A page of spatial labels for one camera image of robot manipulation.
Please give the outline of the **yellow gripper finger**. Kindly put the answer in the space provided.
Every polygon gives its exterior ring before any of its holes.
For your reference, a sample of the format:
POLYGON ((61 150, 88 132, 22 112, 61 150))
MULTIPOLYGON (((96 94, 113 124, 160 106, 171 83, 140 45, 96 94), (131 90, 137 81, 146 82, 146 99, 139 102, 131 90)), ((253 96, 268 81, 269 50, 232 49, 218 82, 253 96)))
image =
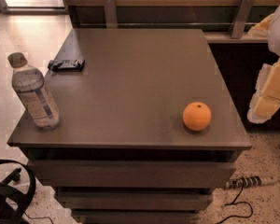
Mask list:
POLYGON ((263 20, 255 24, 248 31, 248 35, 252 37, 267 37, 269 33, 270 22, 273 18, 273 14, 265 17, 263 20))
POLYGON ((261 124, 273 117, 280 108, 280 59, 273 65, 264 64, 259 70, 247 118, 261 124))

